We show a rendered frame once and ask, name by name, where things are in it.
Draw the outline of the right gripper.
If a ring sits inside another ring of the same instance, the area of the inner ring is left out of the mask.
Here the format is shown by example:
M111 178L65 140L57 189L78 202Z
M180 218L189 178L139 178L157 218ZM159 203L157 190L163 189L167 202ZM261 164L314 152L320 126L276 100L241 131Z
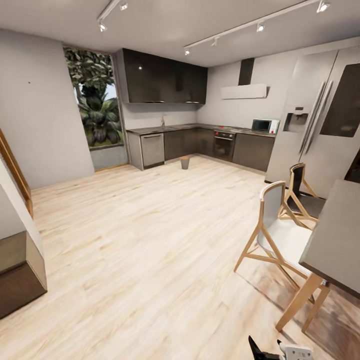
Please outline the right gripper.
M248 337L248 341L254 356L254 360L280 360L278 354L261 351L251 336Z

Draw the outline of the trash can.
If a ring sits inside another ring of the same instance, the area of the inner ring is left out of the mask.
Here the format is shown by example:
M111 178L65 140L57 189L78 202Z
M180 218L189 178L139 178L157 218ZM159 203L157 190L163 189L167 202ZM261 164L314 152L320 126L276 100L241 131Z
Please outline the trash can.
M181 160L181 168L183 170L187 170L189 168L189 164L190 164L190 157L189 156L182 156L180 158Z

